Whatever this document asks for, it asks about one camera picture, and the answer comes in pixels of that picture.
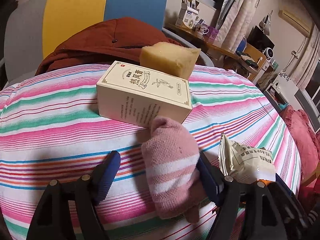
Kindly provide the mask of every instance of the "snack wrapper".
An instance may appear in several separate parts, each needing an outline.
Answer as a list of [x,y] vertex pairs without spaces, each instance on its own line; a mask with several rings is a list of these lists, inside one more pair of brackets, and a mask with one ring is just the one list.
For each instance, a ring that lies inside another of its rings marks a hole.
[[276,181],[270,151],[231,141],[224,133],[219,146],[219,167],[225,176],[230,175],[242,183],[251,184],[260,179]]

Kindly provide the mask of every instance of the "cream medicine box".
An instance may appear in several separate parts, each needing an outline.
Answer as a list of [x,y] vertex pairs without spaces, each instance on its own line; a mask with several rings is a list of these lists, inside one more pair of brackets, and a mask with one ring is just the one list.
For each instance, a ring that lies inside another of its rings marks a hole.
[[182,123],[192,110],[187,80],[115,61],[97,82],[99,114],[149,127],[161,115]]
[[185,29],[192,29],[198,13],[199,11],[189,7],[186,3],[181,3],[181,10],[176,21],[176,26]]

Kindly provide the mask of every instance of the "white curtain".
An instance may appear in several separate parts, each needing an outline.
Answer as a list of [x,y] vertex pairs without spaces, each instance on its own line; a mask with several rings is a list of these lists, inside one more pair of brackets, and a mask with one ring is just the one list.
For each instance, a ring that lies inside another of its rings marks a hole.
[[255,13],[257,0],[235,0],[214,41],[214,45],[235,52]]
[[320,32],[314,25],[309,43],[290,78],[300,89],[305,89],[316,69],[320,57]]

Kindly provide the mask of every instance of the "blue chair backrest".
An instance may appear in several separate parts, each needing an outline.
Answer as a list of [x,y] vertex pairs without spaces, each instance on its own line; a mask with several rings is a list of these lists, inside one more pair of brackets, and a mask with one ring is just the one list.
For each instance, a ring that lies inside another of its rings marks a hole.
[[162,30],[167,0],[107,0],[104,21],[132,17]]

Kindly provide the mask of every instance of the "yellow sponge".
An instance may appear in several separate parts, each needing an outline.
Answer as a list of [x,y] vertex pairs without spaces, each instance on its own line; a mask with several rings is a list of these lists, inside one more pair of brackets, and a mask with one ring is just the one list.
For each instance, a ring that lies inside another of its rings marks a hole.
[[158,42],[153,46],[141,49],[140,66],[188,80],[200,51],[201,49],[191,49],[168,42]]

